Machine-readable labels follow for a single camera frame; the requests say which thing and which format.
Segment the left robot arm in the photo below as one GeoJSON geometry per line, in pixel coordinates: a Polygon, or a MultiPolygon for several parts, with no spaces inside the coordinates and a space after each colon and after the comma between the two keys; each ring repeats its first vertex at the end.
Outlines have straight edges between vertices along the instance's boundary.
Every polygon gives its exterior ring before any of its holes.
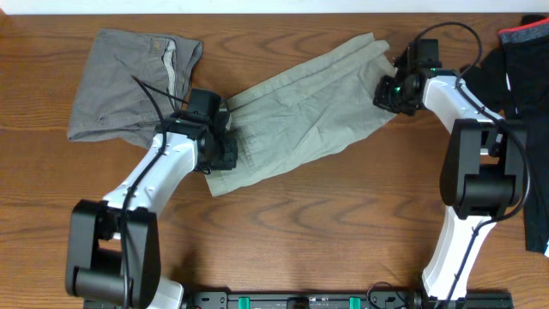
{"type": "Polygon", "coordinates": [[[72,210],[65,290],[94,308],[180,308],[184,287],[161,274],[158,218],[190,173],[231,170],[226,102],[194,89],[187,107],[162,118],[149,151],[100,201],[72,210]]]}

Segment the grey shorts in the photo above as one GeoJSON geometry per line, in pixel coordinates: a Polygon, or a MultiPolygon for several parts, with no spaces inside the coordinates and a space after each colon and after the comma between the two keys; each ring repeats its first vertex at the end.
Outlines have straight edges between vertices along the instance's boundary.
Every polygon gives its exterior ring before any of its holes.
{"type": "Polygon", "coordinates": [[[69,120],[71,142],[121,138],[149,148],[159,117],[136,83],[157,88],[151,95],[162,115],[182,107],[192,71],[202,56],[202,42],[170,34],[101,29],[86,67],[69,120]]]}

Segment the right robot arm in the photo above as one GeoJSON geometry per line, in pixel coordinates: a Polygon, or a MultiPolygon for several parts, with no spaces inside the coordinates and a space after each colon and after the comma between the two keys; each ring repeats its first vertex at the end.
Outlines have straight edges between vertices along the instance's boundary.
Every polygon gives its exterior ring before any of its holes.
{"type": "Polygon", "coordinates": [[[467,285],[490,231],[528,194],[526,130],[487,109],[457,71],[443,68],[436,39],[413,40],[394,66],[395,76],[378,83],[374,105],[408,116],[429,110],[450,133],[439,179],[443,227],[407,307],[511,308],[510,294],[469,292],[467,285]]]}

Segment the beige shorts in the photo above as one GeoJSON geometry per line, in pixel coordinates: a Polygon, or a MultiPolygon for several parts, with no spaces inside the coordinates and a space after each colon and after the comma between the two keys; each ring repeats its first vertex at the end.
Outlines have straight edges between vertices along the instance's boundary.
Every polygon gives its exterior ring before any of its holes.
{"type": "Polygon", "coordinates": [[[394,114],[373,104],[378,83],[393,76],[389,44],[372,33],[273,76],[228,100],[237,165],[206,180],[217,197],[344,150],[394,114]]]}

